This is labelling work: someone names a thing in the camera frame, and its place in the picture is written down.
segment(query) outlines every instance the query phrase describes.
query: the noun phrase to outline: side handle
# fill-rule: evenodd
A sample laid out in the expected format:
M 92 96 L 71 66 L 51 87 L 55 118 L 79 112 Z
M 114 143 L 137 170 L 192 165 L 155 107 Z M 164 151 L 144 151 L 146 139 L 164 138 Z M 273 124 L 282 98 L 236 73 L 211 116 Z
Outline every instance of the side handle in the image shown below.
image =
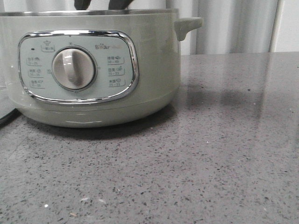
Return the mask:
M 177 33 L 178 41 L 183 41 L 186 38 L 187 33 L 191 30 L 202 27 L 204 22 L 203 18 L 192 17 L 182 18 L 174 22 L 174 29 Z

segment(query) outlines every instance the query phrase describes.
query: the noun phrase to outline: wall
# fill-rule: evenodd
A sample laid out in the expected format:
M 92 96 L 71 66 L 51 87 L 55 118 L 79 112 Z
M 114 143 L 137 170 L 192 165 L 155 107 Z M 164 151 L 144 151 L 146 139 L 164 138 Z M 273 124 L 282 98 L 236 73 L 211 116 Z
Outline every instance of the wall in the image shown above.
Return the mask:
M 279 0 L 270 51 L 299 51 L 298 0 Z

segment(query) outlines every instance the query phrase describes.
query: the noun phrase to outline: black handle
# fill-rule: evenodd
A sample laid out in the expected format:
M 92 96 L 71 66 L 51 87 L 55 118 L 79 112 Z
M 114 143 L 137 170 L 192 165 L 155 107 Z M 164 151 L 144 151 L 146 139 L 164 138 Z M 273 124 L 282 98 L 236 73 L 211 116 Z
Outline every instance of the black handle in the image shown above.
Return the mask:
M 109 10 L 120 10 L 125 9 L 131 4 L 133 0 L 110 0 L 109 2 Z
M 76 10 L 86 10 L 92 0 L 75 0 Z

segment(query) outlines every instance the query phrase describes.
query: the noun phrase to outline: dial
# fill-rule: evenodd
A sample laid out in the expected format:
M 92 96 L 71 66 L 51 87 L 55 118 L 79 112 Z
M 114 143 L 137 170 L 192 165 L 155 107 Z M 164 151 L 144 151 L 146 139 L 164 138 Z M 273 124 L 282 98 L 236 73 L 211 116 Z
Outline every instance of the dial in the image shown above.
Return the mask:
M 91 57 L 77 48 L 61 50 L 55 56 L 52 68 L 53 75 L 60 85 L 71 90 L 88 86 L 95 74 Z

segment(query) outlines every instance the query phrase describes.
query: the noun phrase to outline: stainless steel rim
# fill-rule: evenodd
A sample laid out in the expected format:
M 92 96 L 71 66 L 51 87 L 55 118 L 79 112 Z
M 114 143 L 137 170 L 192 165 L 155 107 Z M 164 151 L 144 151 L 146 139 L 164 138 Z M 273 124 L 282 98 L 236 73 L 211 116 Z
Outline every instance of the stainless steel rim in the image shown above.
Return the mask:
M 132 10 L 86 10 L 86 11 L 45 11 L 45 12 L 1 12 L 0 16 L 78 16 L 78 15 L 132 15 L 177 13 L 178 9 L 132 9 Z

